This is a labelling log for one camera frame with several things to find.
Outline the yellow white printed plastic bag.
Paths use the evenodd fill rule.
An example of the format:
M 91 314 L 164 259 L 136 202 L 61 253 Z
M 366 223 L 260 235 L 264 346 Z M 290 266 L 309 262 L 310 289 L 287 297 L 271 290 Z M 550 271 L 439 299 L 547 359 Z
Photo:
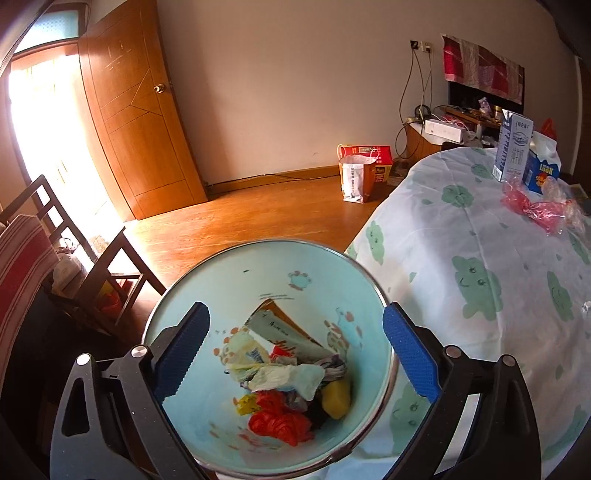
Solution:
M 277 363 L 248 330 L 238 329 L 228 337 L 218 354 L 224 372 L 250 392 L 294 391 L 305 401 L 315 397 L 325 379 L 325 369 L 315 364 L 298 364 L 297 360 Z

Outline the wall power outlet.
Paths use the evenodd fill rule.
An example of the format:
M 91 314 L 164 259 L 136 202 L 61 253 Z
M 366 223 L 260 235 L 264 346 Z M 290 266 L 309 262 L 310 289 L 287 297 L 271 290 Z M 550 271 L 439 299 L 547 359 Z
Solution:
M 432 44 L 430 42 L 411 40 L 410 45 L 413 50 L 420 50 L 425 53 L 432 52 Z

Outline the red gift box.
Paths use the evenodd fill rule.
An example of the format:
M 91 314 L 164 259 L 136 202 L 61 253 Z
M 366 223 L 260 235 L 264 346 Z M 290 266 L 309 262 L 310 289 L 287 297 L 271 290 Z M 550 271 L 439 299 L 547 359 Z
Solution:
M 361 155 L 370 158 L 376 165 L 376 182 L 386 183 L 394 165 L 392 150 L 389 145 L 346 145 L 339 144 L 339 160 L 346 156 Z

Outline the black television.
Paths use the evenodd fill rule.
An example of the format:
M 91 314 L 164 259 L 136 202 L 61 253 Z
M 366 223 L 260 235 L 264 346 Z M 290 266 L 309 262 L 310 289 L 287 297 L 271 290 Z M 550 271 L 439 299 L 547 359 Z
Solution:
M 485 98 L 491 109 L 499 106 L 519 114 L 524 113 L 524 105 L 506 98 L 458 83 L 448 81 L 448 104 L 451 106 L 480 109 L 480 100 Z

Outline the red bag on cabinet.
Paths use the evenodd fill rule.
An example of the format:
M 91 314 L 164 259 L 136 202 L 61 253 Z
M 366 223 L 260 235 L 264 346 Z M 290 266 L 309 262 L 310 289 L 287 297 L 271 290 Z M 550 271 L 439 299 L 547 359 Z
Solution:
M 553 139 L 554 141 L 557 140 L 557 130 L 552 118 L 547 118 L 541 127 L 540 133 L 545 135 L 548 138 Z

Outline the orange yellow snack bag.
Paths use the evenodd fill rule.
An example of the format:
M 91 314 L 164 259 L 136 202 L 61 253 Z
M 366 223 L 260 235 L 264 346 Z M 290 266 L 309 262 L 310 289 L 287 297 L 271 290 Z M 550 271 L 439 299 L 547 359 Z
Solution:
M 332 356 L 332 351 L 297 326 L 272 299 L 263 301 L 246 320 L 245 326 L 301 362 L 314 363 Z

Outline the dark wooden chair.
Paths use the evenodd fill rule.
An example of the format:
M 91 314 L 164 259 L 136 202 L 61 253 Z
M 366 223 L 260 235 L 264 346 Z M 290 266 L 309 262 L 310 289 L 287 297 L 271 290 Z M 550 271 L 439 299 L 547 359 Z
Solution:
M 48 296 L 62 306 L 72 317 L 102 333 L 117 337 L 120 335 L 123 322 L 131 314 L 132 307 L 144 285 L 150 285 L 158 294 L 165 293 L 166 288 L 155 276 L 152 270 L 141 259 L 131 245 L 123 231 L 119 231 L 101 254 L 96 254 L 90 242 L 83 235 L 68 215 L 47 179 L 41 175 L 32 181 L 6 208 L 1 211 L 1 222 L 11 223 L 20 208 L 42 189 L 48 196 L 48 201 L 38 208 L 35 216 L 43 220 L 51 210 L 56 210 L 61 222 L 49 230 L 49 241 L 54 248 L 59 246 L 59 240 L 66 231 L 77 240 L 92 267 L 76 275 L 65 287 L 61 294 L 51 291 L 52 285 L 46 285 Z M 132 273 L 112 273 L 109 266 L 119 253 L 124 253 L 135 267 Z M 109 317 L 97 306 L 100 290 L 109 285 L 121 302 L 121 309 L 114 317 Z

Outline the light blue cartoon trash bin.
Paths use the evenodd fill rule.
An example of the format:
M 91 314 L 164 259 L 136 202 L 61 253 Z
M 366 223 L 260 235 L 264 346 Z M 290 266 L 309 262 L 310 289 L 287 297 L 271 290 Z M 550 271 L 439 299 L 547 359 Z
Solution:
M 318 402 L 303 412 L 311 420 L 314 438 L 296 447 L 249 430 L 257 392 L 232 380 L 218 357 L 228 337 L 243 329 L 266 348 L 273 362 L 297 360 L 245 326 L 267 299 L 332 354 L 342 355 L 351 381 L 351 408 L 339 420 L 322 409 L 318 391 Z M 211 325 L 176 394 L 164 400 L 163 408 L 199 465 L 235 478 L 294 478 L 325 470 L 346 457 L 375 425 L 398 367 L 383 331 L 386 295 L 354 259 L 297 240 L 263 240 L 226 249 L 199 263 L 163 294 L 147 321 L 144 341 L 152 343 L 197 302 L 207 306 Z

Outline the red crumpled plastic bag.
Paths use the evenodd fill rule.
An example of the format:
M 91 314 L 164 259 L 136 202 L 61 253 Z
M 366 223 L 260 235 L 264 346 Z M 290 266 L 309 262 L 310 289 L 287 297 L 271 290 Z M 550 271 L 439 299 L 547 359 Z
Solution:
M 274 438 L 293 447 L 314 438 L 311 420 L 304 413 L 290 409 L 283 392 L 257 392 L 256 406 L 256 412 L 249 417 L 249 430 L 253 434 Z

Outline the yellow sponge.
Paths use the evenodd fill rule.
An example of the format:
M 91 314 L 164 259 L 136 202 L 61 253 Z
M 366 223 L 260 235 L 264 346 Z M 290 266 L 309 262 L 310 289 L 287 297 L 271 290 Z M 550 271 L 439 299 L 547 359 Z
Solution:
M 342 378 L 322 388 L 322 409 L 334 420 L 342 419 L 351 408 L 351 381 Z

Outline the red striped blanket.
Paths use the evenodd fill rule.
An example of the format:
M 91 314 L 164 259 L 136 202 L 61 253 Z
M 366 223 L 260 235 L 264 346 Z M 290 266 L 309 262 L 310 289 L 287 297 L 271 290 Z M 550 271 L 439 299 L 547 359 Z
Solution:
M 1 382 L 26 313 L 57 263 L 36 216 L 18 215 L 1 233 Z

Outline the white paper shopping bag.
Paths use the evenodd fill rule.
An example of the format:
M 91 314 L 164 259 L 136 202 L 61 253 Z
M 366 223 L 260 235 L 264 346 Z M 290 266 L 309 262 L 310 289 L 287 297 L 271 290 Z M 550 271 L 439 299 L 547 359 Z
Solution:
M 376 182 L 376 165 L 368 157 L 346 156 L 339 160 L 342 200 L 349 203 L 366 203 Z

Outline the pink transparent plastic bag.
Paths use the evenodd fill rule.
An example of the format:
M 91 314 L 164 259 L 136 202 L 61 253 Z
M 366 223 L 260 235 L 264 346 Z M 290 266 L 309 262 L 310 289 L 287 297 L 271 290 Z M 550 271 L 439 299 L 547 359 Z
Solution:
M 565 205 L 555 201 L 537 201 L 529 199 L 521 187 L 515 183 L 503 184 L 504 197 L 501 203 L 512 212 L 526 217 L 542 228 L 547 235 L 559 235 L 565 225 Z

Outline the blue white LOOK carton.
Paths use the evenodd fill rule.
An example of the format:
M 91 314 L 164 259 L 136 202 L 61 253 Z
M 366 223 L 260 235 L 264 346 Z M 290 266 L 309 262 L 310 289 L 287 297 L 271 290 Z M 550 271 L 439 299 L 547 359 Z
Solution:
M 546 179 L 548 177 L 557 179 L 560 170 L 561 160 L 557 151 L 557 141 L 534 131 L 523 174 L 524 185 L 530 191 L 541 194 Z

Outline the plaid checkered cloth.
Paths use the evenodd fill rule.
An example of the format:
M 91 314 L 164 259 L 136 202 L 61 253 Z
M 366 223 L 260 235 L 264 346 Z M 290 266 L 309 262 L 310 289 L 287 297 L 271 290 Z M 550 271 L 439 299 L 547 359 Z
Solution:
M 311 404 L 318 402 L 318 391 L 329 383 L 342 380 L 348 373 L 346 360 L 340 354 L 333 354 L 314 364 L 301 363 L 294 366 L 294 376 L 290 384 L 281 387 L 288 408 L 307 412 Z

